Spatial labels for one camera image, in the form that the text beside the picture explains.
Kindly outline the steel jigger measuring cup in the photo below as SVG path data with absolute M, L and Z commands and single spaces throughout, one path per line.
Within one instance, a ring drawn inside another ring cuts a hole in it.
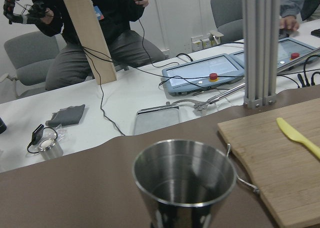
M 159 141 L 132 165 L 151 227 L 210 227 L 237 173 L 220 150 L 190 140 Z

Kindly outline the metal tray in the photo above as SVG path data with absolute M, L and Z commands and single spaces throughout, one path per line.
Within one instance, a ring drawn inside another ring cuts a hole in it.
M 164 105 L 137 111 L 133 135 L 140 135 L 180 123 L 178 105 Z

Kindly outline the blue teach pendant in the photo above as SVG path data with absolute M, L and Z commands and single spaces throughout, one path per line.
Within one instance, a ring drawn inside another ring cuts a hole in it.
M 316 48 L 293 38 L 283 38 L 278 41 L 277 71 L 291 63 L 293 59 L 307 55 Z M 238 51 L 230 54 L 231 57 L 242 67 L 245 68 L 245 52 Z
M 170 95 L 182 96 L 236 82 L 244 72 L 230 55 L 220 54 L 163 69 L 161 85 Z

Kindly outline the metal grabber tongs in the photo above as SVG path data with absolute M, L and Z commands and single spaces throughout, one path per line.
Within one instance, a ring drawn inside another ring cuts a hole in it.
M 215 104 L 216 102 L 244 89 L 246 87 L 246 84 L 245 83 L 241 83 L 225 92 L 222 92 L 221 94 L 218 94 L 218 95 L 215 95 L 209 99 L 207 99 L 206 101 L 197 101 L 197 100 L 194 100 L 194 99 L 181 99 L 181 100 L 177 100 L 177 101 L 174 101 L 173 103 L 170 103 L 170 102 L 166 102 L 166 105 L 173 105 L 173 104 L 178 104 L 178 103 L 184 103 L 184 102 L 191 102 L 193 103 L 193 108 L 196 110 L 196 111 L 202 111 L 202 110 L 206 110 L 208 105 L 211 105 L 211 104 Z

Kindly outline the brown table mat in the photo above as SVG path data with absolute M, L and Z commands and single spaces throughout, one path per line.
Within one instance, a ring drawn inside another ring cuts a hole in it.
M 267 108 L 242 106 L 158 131 L 117 137 L 92 149 L 0 175 L 1 227 L 149 227 L 150 217 L 135 185 L 132 164 L 140 151 L 165 139 L 200 141 L 224 150 L 218 124 L 320 100 L 319 86 L 280 92 Z M 263 200 L 242 185 L 234 188 L 212 227 L 279 226 Z

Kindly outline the seated person in black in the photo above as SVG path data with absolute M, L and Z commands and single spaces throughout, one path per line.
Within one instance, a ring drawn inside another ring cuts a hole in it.
M 10 23 L 34 24 L 49 37 L 61 34 L 66 46 L 50 66 L 46 90 L 83 82 L 116 79 L 114 64 L 138 68 L 165 55 L 130 27 L 149 0 L 5 0 Z

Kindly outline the small steel canister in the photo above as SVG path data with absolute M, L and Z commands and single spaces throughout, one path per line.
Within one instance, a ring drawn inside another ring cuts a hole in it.
M 49 138 L 43 140 L 38 145 L 38 151 L 44 160 L 50 160 L 58 157 L 62 157 L 64 151 L 56 139 Z

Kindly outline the wooden plank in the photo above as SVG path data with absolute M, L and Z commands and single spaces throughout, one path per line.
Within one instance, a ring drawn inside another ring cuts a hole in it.
M 63 0 L 98 84 L 117 79 L 92 0 Z

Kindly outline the yellow plastic knife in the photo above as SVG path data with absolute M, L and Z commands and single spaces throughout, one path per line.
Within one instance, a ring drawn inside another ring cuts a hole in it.
M 276 123 L 282 133 L 290 140 L 303 144 L 309 152 L 311 152 L 317 159 L 320 159 L 320 148 L 304 137 L 300 132 L 293 128 L 283 118 L 276 118 Z

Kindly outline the grey office chair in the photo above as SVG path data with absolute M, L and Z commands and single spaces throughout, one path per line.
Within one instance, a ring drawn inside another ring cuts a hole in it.
M 16 75 L 5 73 L 0 77 L 0 81 L 12 81 L 15 97 L 20 99 L 45 92 L 45 87 L 41 86 L 19 94 L 17 82 L 32 86 L 46 81 L 49 67 L 60 52 L 56 37 L 48 37 L 40 31 L 31 32 L 7 40 L 4 49 L 16 70 Z

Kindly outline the bamboo cutting board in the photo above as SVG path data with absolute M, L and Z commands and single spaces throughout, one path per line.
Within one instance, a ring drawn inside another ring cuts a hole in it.
M 279 117 L 319 144 L 319 99 L 225 121 L 218 129 L 280 227 L 319 227 L 320 161 L 282 133 Z

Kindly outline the aluminium frame post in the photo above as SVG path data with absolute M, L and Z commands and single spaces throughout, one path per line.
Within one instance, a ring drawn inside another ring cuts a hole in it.
M 276 101 L 280 0 L 242 0 L 245 95 L 255 109 Z

